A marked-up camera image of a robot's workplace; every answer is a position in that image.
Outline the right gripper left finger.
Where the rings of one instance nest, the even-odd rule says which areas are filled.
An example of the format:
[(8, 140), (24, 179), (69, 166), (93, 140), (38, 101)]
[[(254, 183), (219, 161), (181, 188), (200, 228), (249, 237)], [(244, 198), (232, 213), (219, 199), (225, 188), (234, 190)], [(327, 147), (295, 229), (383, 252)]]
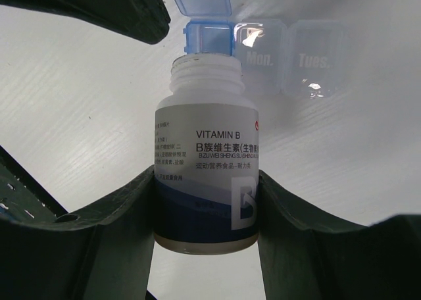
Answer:
[(1, 215), (2, 299), (151, 299), (148, 168), (56, 220)]

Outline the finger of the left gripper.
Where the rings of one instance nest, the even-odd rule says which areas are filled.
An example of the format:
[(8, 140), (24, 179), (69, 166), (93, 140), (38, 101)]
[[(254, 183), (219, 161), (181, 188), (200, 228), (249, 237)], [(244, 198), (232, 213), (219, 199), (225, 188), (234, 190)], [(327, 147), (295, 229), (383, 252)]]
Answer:
[(77, 18), (154, 45), (170, 30), (163, 0), (1, 0), (9, 7)]

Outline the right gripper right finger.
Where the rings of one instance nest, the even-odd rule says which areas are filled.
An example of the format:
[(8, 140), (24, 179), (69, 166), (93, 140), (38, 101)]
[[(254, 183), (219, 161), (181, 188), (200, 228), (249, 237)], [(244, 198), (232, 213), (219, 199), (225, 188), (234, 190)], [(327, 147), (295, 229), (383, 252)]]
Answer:
[(267, 299), (419, 299), (420, 216), (371, 226), (334, 216), (259, 174)]

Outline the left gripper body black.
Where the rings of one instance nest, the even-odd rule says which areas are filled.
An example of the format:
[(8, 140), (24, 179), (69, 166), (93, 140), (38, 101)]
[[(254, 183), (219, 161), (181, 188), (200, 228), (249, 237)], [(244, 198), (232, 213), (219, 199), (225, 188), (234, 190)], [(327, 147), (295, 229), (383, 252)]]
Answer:
[(1, 225), (68, 226), (64, 207), (1, 148)]

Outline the white vitamin pill bottle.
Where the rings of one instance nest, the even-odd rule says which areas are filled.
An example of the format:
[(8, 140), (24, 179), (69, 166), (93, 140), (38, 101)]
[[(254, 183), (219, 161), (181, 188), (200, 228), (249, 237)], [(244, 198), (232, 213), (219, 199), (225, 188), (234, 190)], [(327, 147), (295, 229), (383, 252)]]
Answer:
[(184, 55), (170, 90), (155, 112), (155, 241), (190, 255), (246, 249), (259, 235), (259, 113), (241, 63)]

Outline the clear blue pill organizer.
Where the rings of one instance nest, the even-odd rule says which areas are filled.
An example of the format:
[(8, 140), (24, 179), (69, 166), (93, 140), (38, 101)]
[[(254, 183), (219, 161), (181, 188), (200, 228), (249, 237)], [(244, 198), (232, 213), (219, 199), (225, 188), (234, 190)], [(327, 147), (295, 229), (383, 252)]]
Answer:
[(232, 22), (230, 0), (174, 0), (189, 17), (185, 53), (232, 55), (242, 65), (246, 93), (311, 99), (329, 97), (342, 83), (345, 27), (333, 20)]

